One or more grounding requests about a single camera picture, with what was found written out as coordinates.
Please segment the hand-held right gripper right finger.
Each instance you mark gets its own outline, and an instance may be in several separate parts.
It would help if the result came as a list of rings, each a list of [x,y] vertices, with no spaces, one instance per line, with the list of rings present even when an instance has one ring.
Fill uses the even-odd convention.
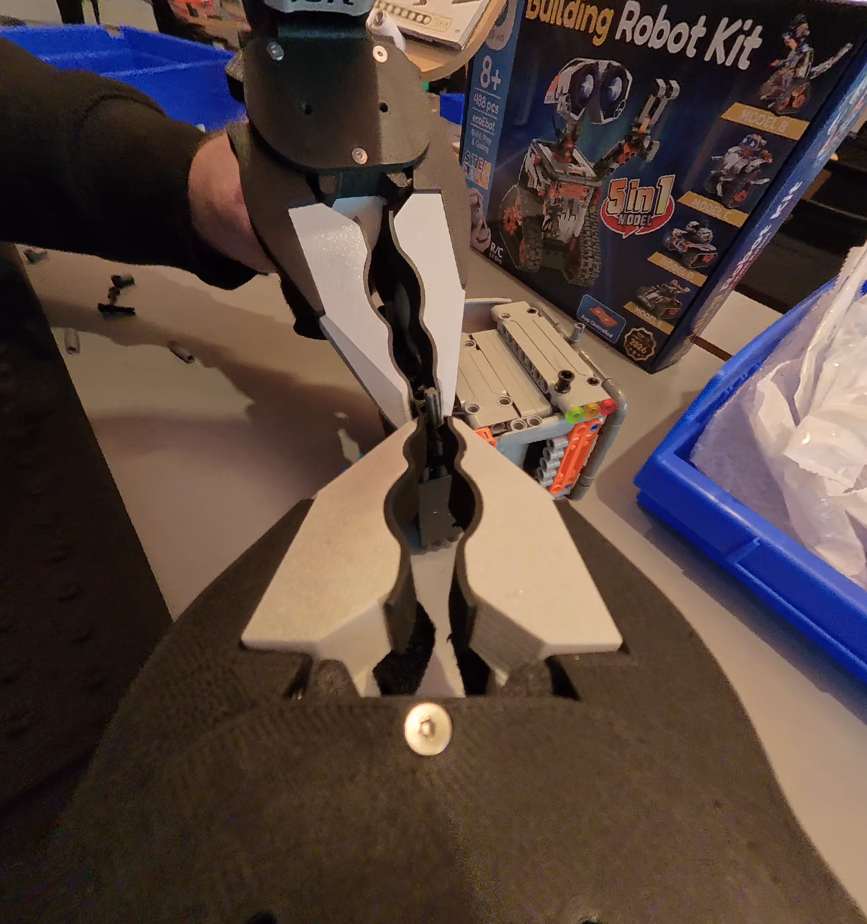
[[[559,507],[467,424],[450,421],[473,516],[455,559],[453,637],[499,676],[559,654],[611,653],[623,638]]]

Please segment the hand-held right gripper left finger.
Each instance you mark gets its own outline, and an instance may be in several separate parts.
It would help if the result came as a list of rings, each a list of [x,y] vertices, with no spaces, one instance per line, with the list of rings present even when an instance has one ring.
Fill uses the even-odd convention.
[[[427,459],[422,422],[409,422],[313,498],[241,637],[249,649],[338,661],[361,696],[374,668],[406,649],[418,601],[407,527]]]

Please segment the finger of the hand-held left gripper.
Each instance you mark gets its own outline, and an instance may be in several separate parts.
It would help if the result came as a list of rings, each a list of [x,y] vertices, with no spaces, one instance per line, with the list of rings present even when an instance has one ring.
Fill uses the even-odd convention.
[[[453,413],[465,288],[439,192],[414,192],[392,222],[396,248],[414,271],[419,299],[409,312],[424,383],[435,387],[444,418]]]
[[[324,310],[320,326],[395,429],[412,419],[405,375],[393,357],[393,333],[372,302],[371,251],[381,231],[382,201],[337,201],[289,210]]]

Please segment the grey building-block robot model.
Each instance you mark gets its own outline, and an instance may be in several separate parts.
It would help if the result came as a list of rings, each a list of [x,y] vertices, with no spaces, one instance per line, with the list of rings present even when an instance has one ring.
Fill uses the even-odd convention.
[[[570,335],[525,301],[475,299],[489,329],[463,332],[453,412],[555,501],[583,496],[624,415],[621,392]]]

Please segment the person's left forearm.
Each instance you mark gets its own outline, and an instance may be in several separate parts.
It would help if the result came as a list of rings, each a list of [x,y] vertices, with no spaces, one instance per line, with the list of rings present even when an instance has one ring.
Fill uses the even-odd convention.
[[[189,168],[211,135],[125,84],[61,71],[0,37],[0,241],[239,287],[257,272],[207,247],[189,213]]]

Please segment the person's left hand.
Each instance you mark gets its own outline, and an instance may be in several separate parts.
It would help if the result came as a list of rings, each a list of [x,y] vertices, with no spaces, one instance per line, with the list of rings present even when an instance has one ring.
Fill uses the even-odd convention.
[[[207,247],[257,273],[276,271],[253,231],[239,162],[225,132],[208,136],[197,149],[187,195],[193,229]]]

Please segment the blue plastic bin with bags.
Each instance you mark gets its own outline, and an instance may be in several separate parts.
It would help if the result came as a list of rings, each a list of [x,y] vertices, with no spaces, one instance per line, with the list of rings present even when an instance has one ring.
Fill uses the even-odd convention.
[[[690,461],[712,417],[757,372],[831,283],[729,359],[635,476],[637,502],[739,580],[867,687],[867,592],[786,536]]]

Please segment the black axle connector part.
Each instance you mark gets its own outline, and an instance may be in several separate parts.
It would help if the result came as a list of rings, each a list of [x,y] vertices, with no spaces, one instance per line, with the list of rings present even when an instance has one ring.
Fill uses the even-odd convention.
[[[130,273],[113,274],[105,301],[97,304],[98,311],[108,318],[135,317],[137,314],[135,308],[120,303],[122,294],[133,287],[135,283],[135,278]]]

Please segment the dark blue robot kit box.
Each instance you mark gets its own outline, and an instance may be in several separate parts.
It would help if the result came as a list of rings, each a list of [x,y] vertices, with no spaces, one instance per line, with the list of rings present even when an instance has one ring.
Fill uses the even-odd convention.
[[[510,2],[475,56],[471,247],[675,364],[867,101],[867,2]]]

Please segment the black dimpled chair seat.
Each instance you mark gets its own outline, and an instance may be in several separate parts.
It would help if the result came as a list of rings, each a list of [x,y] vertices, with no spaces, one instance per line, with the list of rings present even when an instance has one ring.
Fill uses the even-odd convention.
[[[0,816],[92,751],[170,626],[46,317],[0,245]]]

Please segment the clear plastic parts bags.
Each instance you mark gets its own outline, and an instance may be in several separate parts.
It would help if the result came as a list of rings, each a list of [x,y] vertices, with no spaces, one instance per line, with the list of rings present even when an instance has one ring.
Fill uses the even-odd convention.
[[[867,241],[715,413],[690,458],[867,591]]]

